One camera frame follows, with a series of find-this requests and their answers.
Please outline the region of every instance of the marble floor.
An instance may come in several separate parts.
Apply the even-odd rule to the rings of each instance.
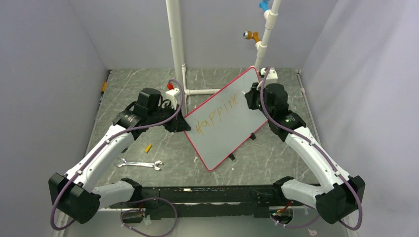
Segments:
[[[237,77],[245,68],[191,68],[187,70],[188,89],[219,89]],[[278,82],[289,94],[290,109],[298,113],[312,130],[307,106],[293,69],[276,69]],[[156,88],[164,95],[166,83],[174,78],[174,69],[112,70],[101,101],[90,149],[103,137],[115,116],[138,97],[144,87]],[[188,111],[210,95],[189,96]],[[145,167],[110,165],[98,182],[106,185],[128,177],[143,186],[215,186],[272,184],[284,176],[304,183],[317,183],[303,160],[275,134],[268,125],[256,132],[256,140],[246,141],[234,153],[236,159],[225,160],[214,171],[207,171],[184,133],[169,133],[163,127],[150,128],[120,157],[128,161],[165,163],[162,171]],[[149,153],[146,147],[152,144]]]

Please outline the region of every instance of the blue pipe fitting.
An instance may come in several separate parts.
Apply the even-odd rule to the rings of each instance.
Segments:
[[[269,0],[262,0],[262,1],[260,1],[259,8],[262,8],[263,9],[263,12],[266,12],[267,10],[269,10],[268,3],[269,3]]]

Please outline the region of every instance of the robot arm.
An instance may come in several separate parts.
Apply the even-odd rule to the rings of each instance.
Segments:
[[[164,105],[163,98],[158,90],[143,89],[139,93],[137,101],[132,102],[116,116],[103,138],[78,164],[69,169],[64,175],[55,173],[51,176],[48,184],[52,203],[54,204],[64,185],[69,182],[69,178],[75,177],[76,174],[79,175],[68,186],[57,208],[81,224],[90,220],[96,211],[102,207],[122,201],[141,199],[141,185],[127,178],[111,185],[96,188],[95,186],[115,158],[127,149],[147,128],[125,132],[114,139],[110,139],[110,137],[124,130],[156,124],[173,116],[175,109],[179,106],[177,104],[177,96],[179,94],[179,89],[171,89],[166,92],[166,96],[170,101],[167,106]],[[191,129],[180,111],[163,126],[169,132],[181,132]],[[107,144],[81,171],[82,166],[105,142]]]
[[[306,123],[298,114],[289,110],[288,94],[284,87],[275,83],[273,79],[269,80],[269,77],[266,81],[268,85],[263,89],[266,110],[274,121],[288,130],[278,127],[269,120],[271,131],[298,153],[320,184],[320,186],[313,186],[294,180],[293,177],[285,177],[275,182],[273,186],[279,197],[296,200],[313,207],[326,222],[334,224],[358,208],[354,196],[339,175],[355,190],[360,200],[364,194],[365,182],[359,176],[351,177],[317,143],[306,127]],[[255,82],[250,91],[245,94],[245,98],[249,109],[259,109],[263,112],[260,85],[261,83]],[[303,139],[301,135],[308,138],[310,142]],[[326,160],[315,146],[324,152],[329,160]]]

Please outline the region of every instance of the white wall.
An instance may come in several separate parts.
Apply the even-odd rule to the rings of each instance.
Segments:
[[[106,69],[67,0],[3,0],[0,22],[0,233],[47,237],[48,179],[83,157]]]
[[[303,67],[334,159],[366,181],[361,236],[418,236],[419,3],[339,0]]]
[[[263,34],[260,0],[181,0],[188,67],[248,67],[245,30]],[[337,0],[282,0],[263,65],[301,68]],[[70,0],[108,68],[173,67],[164,0]]]

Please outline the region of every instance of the silver wrench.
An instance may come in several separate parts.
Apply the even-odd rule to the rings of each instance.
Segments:
[[[147,163],[147,162],[129,162],[124,158],[119,158],[120,162],[118,163],[114,163],[114,166],[120,168],[122,166],[125,165],[133,165],[133,166],[143,166],[143,167],[150,167],[150,168],[154,168],[157,171],[160,171],[161,169],[159,168],[159,165],[164,165],[163,162],[161,162],[160,160],[154,162],[154,163]]]

